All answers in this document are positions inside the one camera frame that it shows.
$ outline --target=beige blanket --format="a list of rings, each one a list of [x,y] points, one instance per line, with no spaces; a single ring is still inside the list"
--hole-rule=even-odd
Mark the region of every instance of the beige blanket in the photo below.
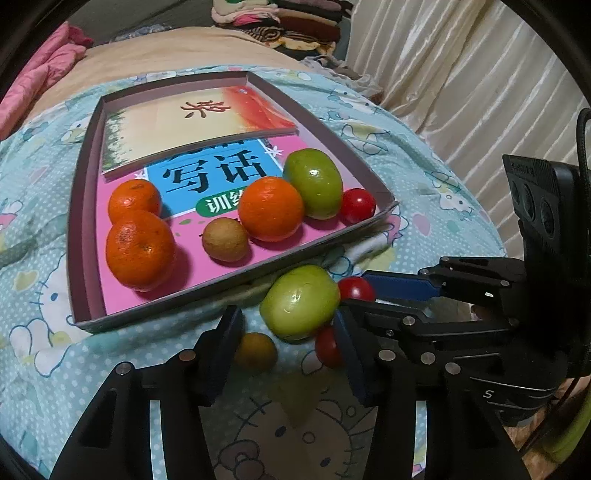
[[[27,119],[100,83],[141,73],[224,64],[307,70],[240,31],[179,28],[91,48],[65,78],[39,98]]]

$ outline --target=green label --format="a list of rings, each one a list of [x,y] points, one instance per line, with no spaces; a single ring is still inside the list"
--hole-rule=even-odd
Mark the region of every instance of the green label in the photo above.
[[[243,192],[244,188],[241,188],[205,197],[197,202],[195,210],[204,218],[211,218],[231,212],[238,208],[238,202]]]

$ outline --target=pink blanket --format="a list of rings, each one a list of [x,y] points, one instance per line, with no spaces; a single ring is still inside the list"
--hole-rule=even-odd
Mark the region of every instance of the pink blanket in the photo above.
[[[63,23],[34,53],[0,102],[0,140],[10,135],[35,99],[65,77],[92,46],[78,27]]]

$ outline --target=pile of clothes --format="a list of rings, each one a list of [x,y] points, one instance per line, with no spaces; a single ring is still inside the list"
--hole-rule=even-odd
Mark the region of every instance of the pile of clothes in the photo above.
[[[234,28],[296,60],[332,54],[349,22],[348,0],[213,0],[218,27]]]

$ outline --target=blue label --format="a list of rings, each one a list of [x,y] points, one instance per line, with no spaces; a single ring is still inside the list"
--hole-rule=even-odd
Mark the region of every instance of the blue label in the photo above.
[[[162,195],[163,218],[195,209],[199,200],[240,190],[265,176],[281,177],[271,150],[247,140],[178,155],[146,167],[148,180]]]

